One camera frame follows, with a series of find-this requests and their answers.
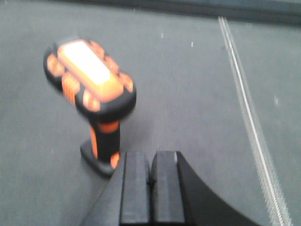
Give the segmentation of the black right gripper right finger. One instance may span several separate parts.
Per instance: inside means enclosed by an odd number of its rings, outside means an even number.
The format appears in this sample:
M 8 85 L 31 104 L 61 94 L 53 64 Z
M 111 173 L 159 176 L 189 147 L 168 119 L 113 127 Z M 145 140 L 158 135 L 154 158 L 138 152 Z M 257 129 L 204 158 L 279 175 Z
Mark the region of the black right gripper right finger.
M 179 151 L 158 151 L 151 177 L 155 226 L 256 225 L 212 191 Z

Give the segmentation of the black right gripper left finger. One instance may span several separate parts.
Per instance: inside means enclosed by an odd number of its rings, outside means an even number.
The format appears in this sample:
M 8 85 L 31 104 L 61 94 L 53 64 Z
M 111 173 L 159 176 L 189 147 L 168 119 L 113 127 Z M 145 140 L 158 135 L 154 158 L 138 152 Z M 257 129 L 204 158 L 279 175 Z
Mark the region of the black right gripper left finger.
M 82 226 L 149 226 L 149 165 L 143 152 L 127 152 L 83 219 Z

